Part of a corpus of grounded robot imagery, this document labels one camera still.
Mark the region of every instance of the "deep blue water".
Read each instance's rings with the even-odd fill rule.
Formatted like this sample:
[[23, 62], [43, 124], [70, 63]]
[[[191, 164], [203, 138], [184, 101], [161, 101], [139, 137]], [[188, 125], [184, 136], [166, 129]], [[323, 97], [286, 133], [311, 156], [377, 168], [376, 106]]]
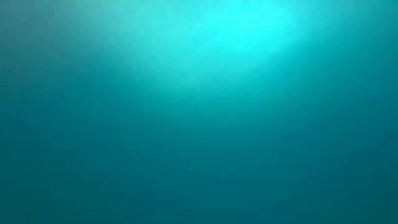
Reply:
[[0, 223], [397, 223], [397, 3], [248, 2], [0, 1]]

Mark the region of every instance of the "blue water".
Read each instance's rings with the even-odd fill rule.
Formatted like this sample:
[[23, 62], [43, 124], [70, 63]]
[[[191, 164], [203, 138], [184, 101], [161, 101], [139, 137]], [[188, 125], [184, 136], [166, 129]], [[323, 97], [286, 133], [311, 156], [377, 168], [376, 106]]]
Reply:
[[397, 10], [0, 1], [0, 223], [397, 223]]

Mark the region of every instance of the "ocean water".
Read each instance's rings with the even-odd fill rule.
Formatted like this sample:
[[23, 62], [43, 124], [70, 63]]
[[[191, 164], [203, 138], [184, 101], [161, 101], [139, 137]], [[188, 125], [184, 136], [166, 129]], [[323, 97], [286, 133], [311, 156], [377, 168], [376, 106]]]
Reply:
[[398, 223], [397, 11], [0, 1], [0, 223]]

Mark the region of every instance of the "water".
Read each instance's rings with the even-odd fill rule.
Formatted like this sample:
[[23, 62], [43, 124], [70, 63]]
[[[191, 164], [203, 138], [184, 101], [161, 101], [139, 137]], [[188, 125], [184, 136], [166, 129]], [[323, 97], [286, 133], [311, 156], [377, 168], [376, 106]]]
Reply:
[[0, 2], [2, 223], [396, 223], [388, 1]]

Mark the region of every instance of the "teal water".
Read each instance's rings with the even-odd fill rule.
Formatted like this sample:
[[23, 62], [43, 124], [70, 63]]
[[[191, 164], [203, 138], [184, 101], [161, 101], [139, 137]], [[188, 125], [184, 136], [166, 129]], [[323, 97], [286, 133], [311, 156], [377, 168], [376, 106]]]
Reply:
[[397, 10], [0, 1], [0, 222], [397, 223]]

